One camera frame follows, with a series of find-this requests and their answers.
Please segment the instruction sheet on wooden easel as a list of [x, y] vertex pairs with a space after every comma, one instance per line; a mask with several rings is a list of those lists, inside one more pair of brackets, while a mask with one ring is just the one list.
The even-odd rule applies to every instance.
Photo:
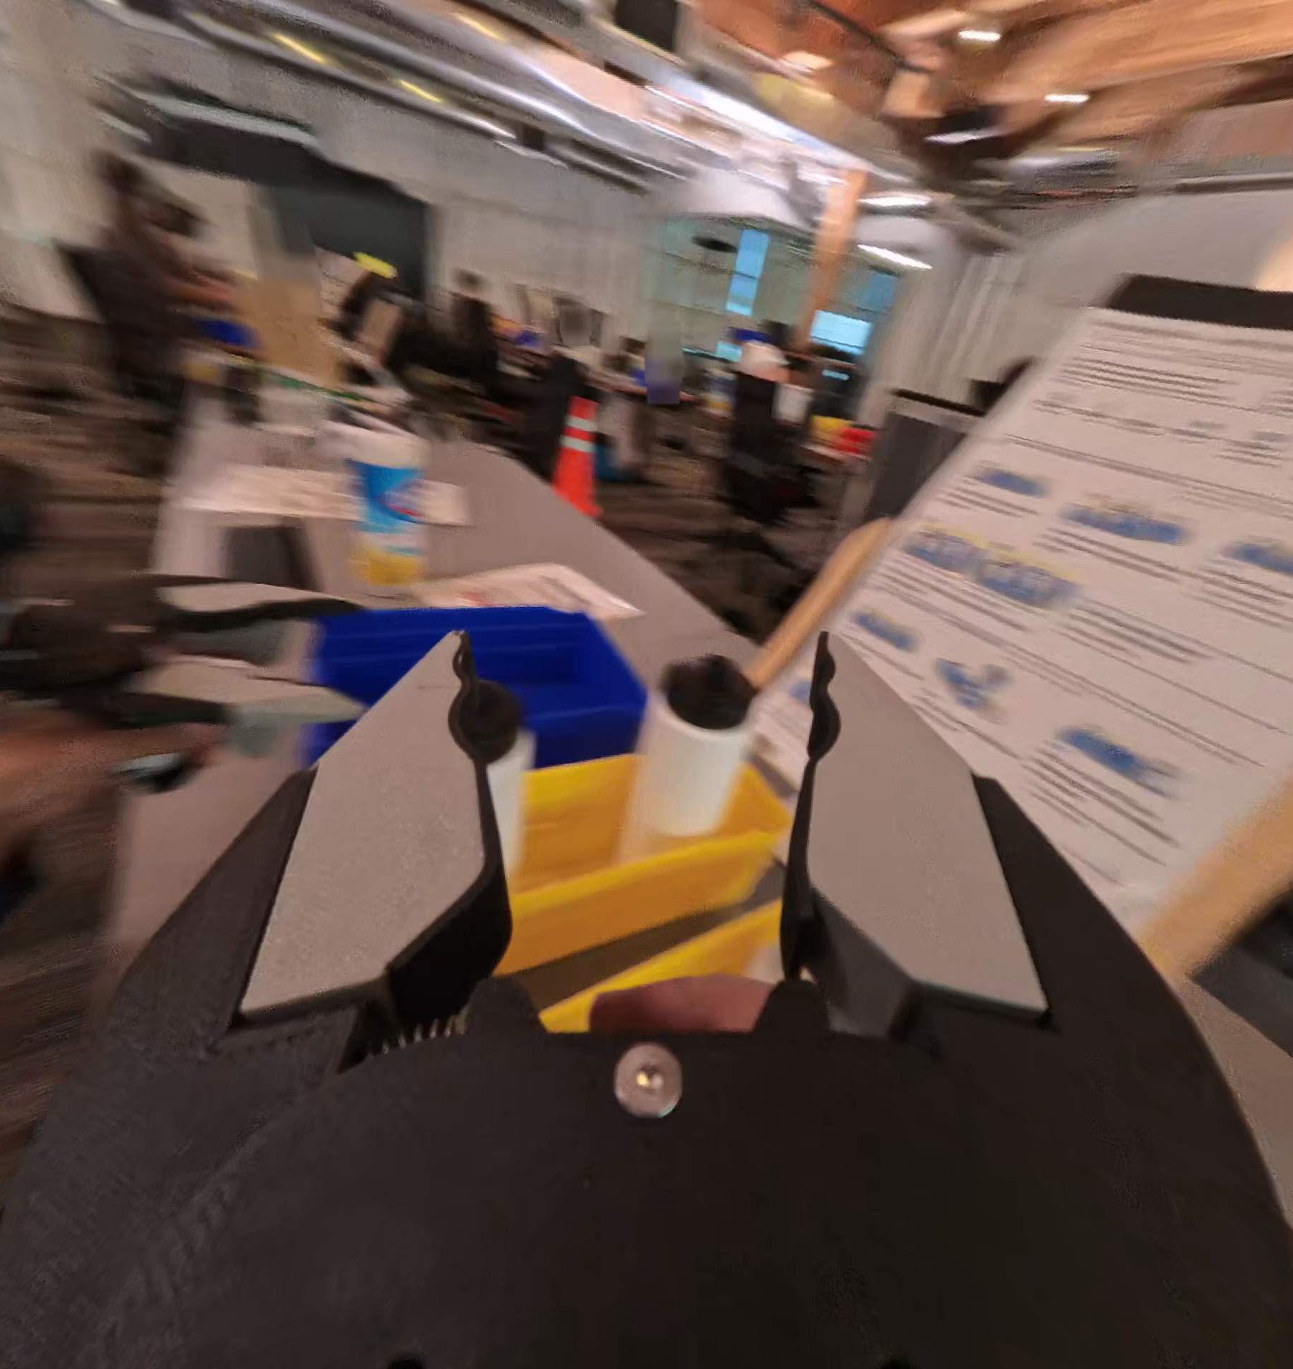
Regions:
[[1126, 278], [851, 531], [754, 667], [795, 787], [821, 632], [1195, 978], [1293, 886], [1293, 292]]

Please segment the orange traffic cone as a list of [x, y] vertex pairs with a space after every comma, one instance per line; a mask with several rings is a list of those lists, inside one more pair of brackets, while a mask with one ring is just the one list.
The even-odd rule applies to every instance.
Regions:
[[578, 513], [599, 519], [596, 501], [596, 415], [599, 405], [587, 397], [567, 403], [567, 420], [559, 445], [555, 494]]

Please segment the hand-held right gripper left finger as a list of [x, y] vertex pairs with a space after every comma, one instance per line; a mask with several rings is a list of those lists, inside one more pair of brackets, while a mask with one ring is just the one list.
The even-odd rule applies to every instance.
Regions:
[[452, 1029], [497, 971], [511, 911], [480, 689], [470, 637], [445, 637], [244, 835], [244, 1029], [343, 1010]]

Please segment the wipes canister yellow blue label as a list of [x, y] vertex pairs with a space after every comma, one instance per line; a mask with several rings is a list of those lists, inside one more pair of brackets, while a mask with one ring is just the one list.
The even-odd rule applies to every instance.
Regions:
[[422, 511], [427, 442], [397, 429], [346, 429], [346, 474], [358, 501], [351, 565], [378, 596], [413, 602], [427, 571]]

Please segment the printed paper sheet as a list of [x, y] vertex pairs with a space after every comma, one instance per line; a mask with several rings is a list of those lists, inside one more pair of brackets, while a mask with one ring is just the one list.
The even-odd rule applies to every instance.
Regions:
[[[179, 508], [212, 511], [229, 519], [363, 519], [368, 502], [361, 497], [361, 482], [351, 471], [287, 471], [229, 464], [205, 483], [186, 489]], [[474, 502], [457, 483], [415, 482], [391, 489], [399, 519], [415, 515], [430, 525], [470, 525]]]

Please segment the person's left hand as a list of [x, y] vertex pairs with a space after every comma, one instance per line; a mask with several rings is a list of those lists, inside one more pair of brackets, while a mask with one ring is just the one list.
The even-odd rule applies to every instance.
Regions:
[[66, 716], [0, 726], [0, 870], [33, 835], [109, 795], [129, 764], [202, 761], [222, 738], [212, 725], [104, 730]]

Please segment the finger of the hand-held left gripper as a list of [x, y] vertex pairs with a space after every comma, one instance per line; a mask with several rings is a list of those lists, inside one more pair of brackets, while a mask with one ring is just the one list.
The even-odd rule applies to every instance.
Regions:
[[363, 705], [332, 689], [129, 689], [126, 726], [213, 726], [229, 751], [267, 757], [291, 726], [354, 725]]
[[351, 616], [351, 596], [223, 578], [165, 578], [158, 627], [175, 656], [269, 667], [294, 627]]

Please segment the laminated printed sheet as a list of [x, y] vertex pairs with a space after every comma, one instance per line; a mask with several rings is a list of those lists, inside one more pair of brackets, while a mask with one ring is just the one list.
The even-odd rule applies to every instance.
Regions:
[[596, 622], [626, 622], [643, 616], [635, 603], [555, 562], [439, 578], [418, 590], [418, 602], [433, 611], [549, 608], [559, 614], [587, 614]]

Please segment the person's right hand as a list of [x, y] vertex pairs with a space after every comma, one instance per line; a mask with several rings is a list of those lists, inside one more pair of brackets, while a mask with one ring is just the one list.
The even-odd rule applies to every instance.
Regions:
[[753, 1032], [771, 983], [710, 973], [599, 992], [590, 1005], [596, 1035], [743, 1035]]

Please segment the blue plastic bin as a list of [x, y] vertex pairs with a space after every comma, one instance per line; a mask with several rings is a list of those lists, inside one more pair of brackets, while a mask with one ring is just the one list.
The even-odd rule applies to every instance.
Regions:
[[480, 678], [519, 699], [536, 738], [536, 768], [635, 753], [649, 692], [587, 614], [415, 608], [326, 616], [309, 658], [309, 681], [373, 708], [452, 632], [470, 637]]

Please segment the white bottle black cap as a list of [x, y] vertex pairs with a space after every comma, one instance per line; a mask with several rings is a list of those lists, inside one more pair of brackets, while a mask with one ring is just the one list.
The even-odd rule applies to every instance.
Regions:
[[713, 835], [753, 751], [754, 689], [727, 656], [672, 662], [649, 696], [629, 835], [677, 843]]
[[501, 870], [523, 870], [526, 849], [526, 777], [536, 764], [536, 733], [523, 702], [498, 681], [476, 678], [457, 702], [457, 739], [486, 765], [486, 788], [498, 829]]

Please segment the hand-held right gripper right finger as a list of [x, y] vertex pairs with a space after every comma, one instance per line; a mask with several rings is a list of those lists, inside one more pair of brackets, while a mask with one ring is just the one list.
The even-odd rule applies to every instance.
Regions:
[[1049, 1013], [977, 777], [842, 641], [821, 632], [781, 895], [781, 971], [835, 1029], [902, 1035], [926, 1005]]

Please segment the yellow plastic bin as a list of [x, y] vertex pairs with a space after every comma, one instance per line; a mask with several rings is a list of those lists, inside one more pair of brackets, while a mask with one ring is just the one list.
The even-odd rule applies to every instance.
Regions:
[[542, 1024], [562, 1035], [584, 1035], [590, 1029], [594, 1003], [605, 992], [629, 992], [649, 983], [684, 978], [753, 978], [778, 979], [778, 927], [781, 901], [744, 911], [708, 936], [698, 936], [672, 950], [649, 956], [639, 968], [613, 973], [572, 1001], [542, 1010]]
[[498, 978], [753, 898], [790, 832], [790, 813], [763, 771], [743, 765], [713, 835], [620, 859], [635, 777], [635, 757], [609, 757], [523, 779], [523, 864], [508, 882], [511, 940]]

